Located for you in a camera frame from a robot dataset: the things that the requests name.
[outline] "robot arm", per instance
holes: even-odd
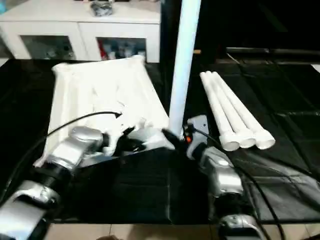
[[[0,208],[0,239],[42,239],[86,154],[103,143],[100,131],[84,126],[72,129],[41,167],[35,169]]]
[[[208,179],[209,219],[216,218],[221,239],[262,240],[263,233],[257,224],[251,204],[244,195],[240,176],[227,155],[213,146],[207,146],[207,137],[194,131],[194,127],[208,133],[204,115],[188,120],[184,130],[192,141],[186,155],[198,161],[199,169]]]

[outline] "black fabric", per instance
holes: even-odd
[[[48,131],[55,83],[51,67],[58,63],[10,60],[0,68],[0,189],[19,158]],[[161,80],[157,67],[147,65],[147,70],[161,101],[167,101],[164,86],[170,82]],[[201,70],[194,62],[184,117],[206,114],[210,133],[217,138]],[[268,150],[227,153],[230,159],[255,177],[282,223],[319,222],[320,189],[311,177],[319,175],[320,73],[308,65],[273,64],[242,69],[216,64],[206,70],[219,72],[276,140]],[[39,148],[34,160],[41,153]],[[243,181],[258,216],[273,223],[259,192],[249,180]],[[207,216],[207,179],[197,163],[156,149],[81,169],[56,221],[205,224]]]

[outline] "glass cabinet door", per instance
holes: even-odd
[[[148,63],[158,63],[160,24],[79,23],[88,58],[91,61],[144,55]]]
[[[20,36],[32,59],[76,60],[67,36]]]
[[[97,37],[102,60],[129,58],[133,55],[146,57],[145,38]]]

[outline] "white pvc pipe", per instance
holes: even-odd
[[[206,74],[210,76],[210,84],[215,91],[215,94],[222,106],[222,109],[232,127],[234,132],[238,137],[238,142],[241,148],[250,148],[256,144],[256,140],[254,138],[254,133],[247,128],[245,123],[242,121],[241,117],[235,110],[234,106],[231,104],[224,91],[221,89],[218,84],[215,75],[210,71],[207,71]]]
[[[219,103],[215,91],[211,87],[210,75],[206,74],[205,72],[201,72],[200,78],[202,80],[205,93],[220,133],[219,139],[223,149],[226,151],[237,150],[239,148],[239,143],[237,141],[238,138],[230,126],[230,123]]]
[[[201,0],[182,0],[171,91],[169,129],[181,135]]]
[[[256,146],[262,150],[272,147],[275,144],[276,140],[271,135],[271,133],[261,126],[261,124],[241,102],[241,100],[232,91],[232,89],[226,84],[222,77],[217,72],[214,72],[212,74],[221,86],[227,98],[230,100],[230,102],[236,109],[237,113],[240,115],[245,125],[253,131],[254,138],[256,140]]]

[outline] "object on cabinet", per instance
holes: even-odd
[[[96,17],[109,16],[113,13],[111,1],[94,1],[90,7]]]
[[[7,11],[6,1],[0,0],[0,14],[3,14]]]

